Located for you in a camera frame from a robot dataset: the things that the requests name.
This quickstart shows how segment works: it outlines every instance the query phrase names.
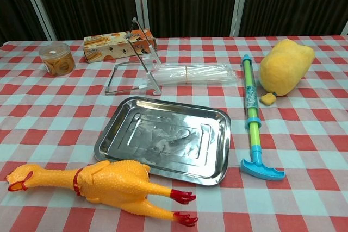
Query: cardboard box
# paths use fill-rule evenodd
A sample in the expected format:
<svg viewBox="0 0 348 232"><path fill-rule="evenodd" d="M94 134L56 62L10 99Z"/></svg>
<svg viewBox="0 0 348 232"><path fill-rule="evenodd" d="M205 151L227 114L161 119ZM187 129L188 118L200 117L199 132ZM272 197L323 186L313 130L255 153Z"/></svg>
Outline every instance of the cardboard box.
<svg viewBox="0 0 348 232"><path fill-rule="evenodd" d="M144 32L154 49L157 50L156 40L150 30L144 29ZM138 54L150 53L148 43L142 31L140 29L132 30L132 35L129 40L136 52ZM91 63L135 55L125 36L126 32L119 32L85 37L83 40L83 52L86 61Z"/></svg>

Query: clear plastic wrap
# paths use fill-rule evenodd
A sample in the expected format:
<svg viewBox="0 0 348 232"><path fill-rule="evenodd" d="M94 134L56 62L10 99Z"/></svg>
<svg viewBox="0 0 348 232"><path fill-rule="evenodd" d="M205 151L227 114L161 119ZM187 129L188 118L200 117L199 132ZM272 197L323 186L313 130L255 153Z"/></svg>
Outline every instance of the clear plastic wrap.
<svg viewBox="0 0 348 232"><path fill-rule="evenodd" d="M152 74L159 85L222 84L236 82L234 70L225 64L215 65L156 65Z"/></svg>

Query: rubber chicken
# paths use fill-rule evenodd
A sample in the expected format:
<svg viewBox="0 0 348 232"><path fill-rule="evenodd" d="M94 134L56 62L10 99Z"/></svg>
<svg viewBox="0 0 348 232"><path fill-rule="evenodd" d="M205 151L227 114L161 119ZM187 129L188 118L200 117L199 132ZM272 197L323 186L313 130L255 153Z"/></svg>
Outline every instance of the rubber chicken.
<svg viewBox="0 0 348 232"><path fill-rule="evenodd" d="M173 190L150 183L150 167L133 160L101 161L78 170L47 170L38 164L24 164L6 176L9 191L36 186L65 187L75 190L89 202L115 206L127 212L161 218L193 227L198 218L161 209L146 199L148 194L170 197L188 204L192 192Z"/></svg>

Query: stainless steel tray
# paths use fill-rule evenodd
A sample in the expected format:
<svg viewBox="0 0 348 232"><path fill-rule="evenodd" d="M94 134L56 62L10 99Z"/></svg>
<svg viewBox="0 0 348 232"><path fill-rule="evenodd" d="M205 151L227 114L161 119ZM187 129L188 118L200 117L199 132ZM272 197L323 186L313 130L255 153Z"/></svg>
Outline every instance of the stainless steel tray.
<svg viewBox="0 0 348 232"><path fill-rule="evenodd" d="M227 170L231 119L212 108L131 97L95 144L98 160L137 160L150 173L215 185Z"/></svg>

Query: red and white tablecloth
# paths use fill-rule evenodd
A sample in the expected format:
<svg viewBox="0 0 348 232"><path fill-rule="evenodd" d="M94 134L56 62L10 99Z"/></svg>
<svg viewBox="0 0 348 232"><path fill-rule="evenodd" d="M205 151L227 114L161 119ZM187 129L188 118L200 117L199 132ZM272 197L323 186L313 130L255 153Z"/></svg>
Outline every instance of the red and white tablecloth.
<svg viewBox="0 0 348 232"><path fill-rule="evenodd" d="M240 72L241 56L258 63L283 37L159 39L163 62L229 63ZM348 37L290 37L311 46L316 58L298 86L270 107L260 104L267 165L284 169L283 181L240 173L250 158L243 81L229 85L163 87L161 96L134 91L104 95L114 62L87 64L81 41L70 45L76 62L67 76L49 76L38 56L50 42L8 42L0 50L1 231L348 231ZM142 81L141 67L119 68L114 89ZM258 95L265 94L259 87ZM193 191L180 205L149 196L158 206L198 216L187 228L169 221L91 204L73 191L40 187L8 192L5 176L27 162L56 170L95 163L96 140L117 106L130 95L218 108L231 117L228 171L204 187L151 176L151 181Z"/></svg>

